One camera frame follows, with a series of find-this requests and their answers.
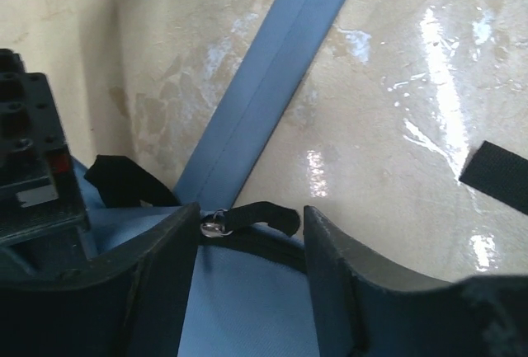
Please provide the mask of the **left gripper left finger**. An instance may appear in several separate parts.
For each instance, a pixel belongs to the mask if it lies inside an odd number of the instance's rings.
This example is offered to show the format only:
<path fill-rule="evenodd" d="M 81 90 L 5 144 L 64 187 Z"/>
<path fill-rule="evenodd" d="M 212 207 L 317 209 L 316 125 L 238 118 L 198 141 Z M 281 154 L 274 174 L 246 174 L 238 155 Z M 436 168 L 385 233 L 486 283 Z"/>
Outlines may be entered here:
<path fill-rule="evenodd" d="M 189 204 L 52 280 L 1 283 L 3 356 L 175 356 L 200 244 Z"/>

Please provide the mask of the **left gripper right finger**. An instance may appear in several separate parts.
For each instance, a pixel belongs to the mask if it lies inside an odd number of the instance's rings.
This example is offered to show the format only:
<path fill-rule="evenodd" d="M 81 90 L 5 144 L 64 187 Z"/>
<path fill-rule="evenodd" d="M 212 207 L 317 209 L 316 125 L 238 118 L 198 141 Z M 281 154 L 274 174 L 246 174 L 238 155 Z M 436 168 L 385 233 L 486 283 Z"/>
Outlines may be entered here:
<path fill-rule="evenodd" d="M 307 275 L 323 356 L 524 356 L 527 279 L 450 283 L 410 270 L 304 210 Z"/>

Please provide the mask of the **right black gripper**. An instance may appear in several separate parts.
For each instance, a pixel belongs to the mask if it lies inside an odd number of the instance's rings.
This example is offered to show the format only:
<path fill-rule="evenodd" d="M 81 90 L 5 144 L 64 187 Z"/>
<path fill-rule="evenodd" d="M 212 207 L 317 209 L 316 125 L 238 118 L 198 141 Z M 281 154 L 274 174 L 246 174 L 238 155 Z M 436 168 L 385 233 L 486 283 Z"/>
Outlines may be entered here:
<path fill-rule="evenodd" d="M 1 276 L 53 279 L 92 255 L 90 223 L 47 77 L 1 51 Z"/>

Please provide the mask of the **blue student backpack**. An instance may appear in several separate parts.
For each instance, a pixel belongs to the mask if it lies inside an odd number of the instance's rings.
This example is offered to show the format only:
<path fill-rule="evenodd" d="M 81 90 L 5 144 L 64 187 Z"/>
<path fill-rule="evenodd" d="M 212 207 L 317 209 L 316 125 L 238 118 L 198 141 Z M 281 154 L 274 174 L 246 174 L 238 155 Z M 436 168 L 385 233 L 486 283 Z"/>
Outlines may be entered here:
<path fill-rule="evenodd" d="M 323 356 L 304 210 L 527 279 L 527 0 L 118 0 L 137 163 L 202 238 L 180 356 Z"/>

